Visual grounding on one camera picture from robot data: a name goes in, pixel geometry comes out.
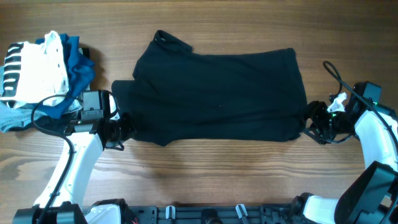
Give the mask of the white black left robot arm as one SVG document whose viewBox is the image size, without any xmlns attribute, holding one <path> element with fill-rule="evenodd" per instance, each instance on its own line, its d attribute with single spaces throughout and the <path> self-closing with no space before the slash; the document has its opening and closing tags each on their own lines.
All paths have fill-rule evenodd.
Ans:
<svg viewBox="0 0 398 224">
<path fill-rule="evenodd" d="M 138 223 L 124 199 L 101 200 L 83 213 L 92 170 L 105 149 L 122 151 L 136 129 L 124 113 L 109 118 L 73 120 L 62 138 L 65 147 L 44 191 L 30 208 L 19 209 L 13 223 Z"/>
</svg>

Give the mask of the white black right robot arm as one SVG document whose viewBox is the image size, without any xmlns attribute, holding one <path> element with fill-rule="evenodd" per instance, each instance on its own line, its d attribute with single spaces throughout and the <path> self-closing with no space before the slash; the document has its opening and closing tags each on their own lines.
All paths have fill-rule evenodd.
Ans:
<svg viewBox="0 0 398 224">
<path fill-rule="evenodd" d="M 397 116 L 375 105 L 355 124 L 365 171 L 339 199 L 302 194 L 294 198 L 292 223 L 397 223 Z"/>
</svg>

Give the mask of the black t-shirt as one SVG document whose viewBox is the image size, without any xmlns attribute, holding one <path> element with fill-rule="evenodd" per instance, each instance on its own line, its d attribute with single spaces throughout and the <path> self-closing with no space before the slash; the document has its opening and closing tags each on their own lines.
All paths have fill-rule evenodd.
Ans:
<svg viewBox="0 0 398 224">
<path fill-rule="evenodd" d="M 160 146 L 180 139 L 285 142 L 305 128 L 307 97 L 291 48 L 200 55 L 158 30 L 132 79 L 111 89 L 134 122 L 134 139 Z"/>
</svg>

